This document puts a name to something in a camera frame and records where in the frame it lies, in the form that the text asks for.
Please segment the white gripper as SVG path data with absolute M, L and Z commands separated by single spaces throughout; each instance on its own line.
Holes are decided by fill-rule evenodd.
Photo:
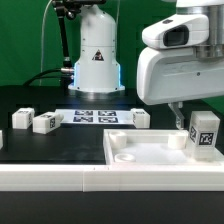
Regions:
M 184 128 L 183 103 L 224 95 L 224 59 L 198 59 L 193 48 L 146 47 L 137 65 L 137 94 L 147 105 L 169 103 L 176 127 Z

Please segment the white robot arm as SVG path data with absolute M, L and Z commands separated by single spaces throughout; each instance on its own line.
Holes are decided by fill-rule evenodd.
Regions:
M 115 21 L 96 4 L 82 7 L 81 52 L 69 89 L 96 98 L 122 91 Z M 177 0 L 176 13 L 142 31 L 137 94 L 168 104 L 184 127 L 182 103 L 224 95 L 224 0 Z

